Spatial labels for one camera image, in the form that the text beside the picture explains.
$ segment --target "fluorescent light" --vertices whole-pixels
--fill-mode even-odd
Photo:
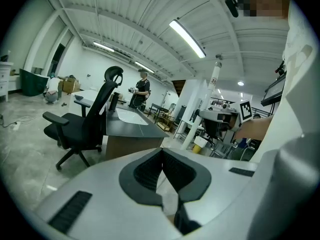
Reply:
[[[194,40],[194,38],[178,21],[174,19],[173,21],[171,21],[169,26],[173,28],[188,43],[188,45],[195,51],[199,58],[206,57],[205,52],[201,49],[199,44],[197,44],[196,40]]]
[[[151,73],[154,73],[153,70],[151,70],[150,68],[147,68],[145,65],[142,65],[142,64],[139,63],[138,61],[136,61],[135,64],[137,64],[137,65],[140,66],[141,68],[144,68],[145,70],[150,71]]]
[[[93,42],[93,44],[96,45],[96,46],[98,46],[98,47],[100,47],[100,48],[102,48],[102,49],[108,50],[108,51],[110,51],[110,52],[113,52],[113,53],[115,52],[114,49],[111,49],[111,48],[109,48],[108,46],[105,46],[105,45],[103,45],[103,44],[101,44],[101,43]]]

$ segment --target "white cabinet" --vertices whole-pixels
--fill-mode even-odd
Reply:
[[[13,63],[10,62],[0,62],[0,96],[5,95],[6,101],[8,101],[9,77],[12,65]]]

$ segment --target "pipe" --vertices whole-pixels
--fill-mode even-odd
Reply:
[[[216,88],[216,83],[217,83],[217,80],[218,80],[218,76],[219,76],[219,73],[220,73],[220,69],[222,67],[222,64],[221,62],[217,61],[215,63],[215,66],[213,68],[213,72],[212,72],[212,76],[211,76],[211,79],[210,79],[210,82],[209,82],[209,85],[208,85],[208,89],[206,91],[206,95],[205,95],[205,98],[204,98],[204,101],[201,105],[201,110],[206,110],[208,108],[208,105],[209,105],[209,102],[210,102],[210,98],[211,98],[211,95],[213,93],[213,91],[215,90]],[[193,139],[193,137],[195,136],[196,134],[196,131],[198,129],[198,126],[200,125],[201,123],[201,117],[197,115],[187,137],[185,138],[182,146],[181,146],[181,150],[186,150],[187,147],[189,146],[191,140]]]

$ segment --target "ceiling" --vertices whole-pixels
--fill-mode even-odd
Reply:
[[[98,41],[127,62],[139,61],[161,80],[209,80],[223,54],[217,87],[263,95],[281,64],[288,22],[232,17],[224,0],[59,0],[85,46]],[[203,47],[199,58],[171,28],[179,22]],[[237,85],[239,80],[245,85]]]

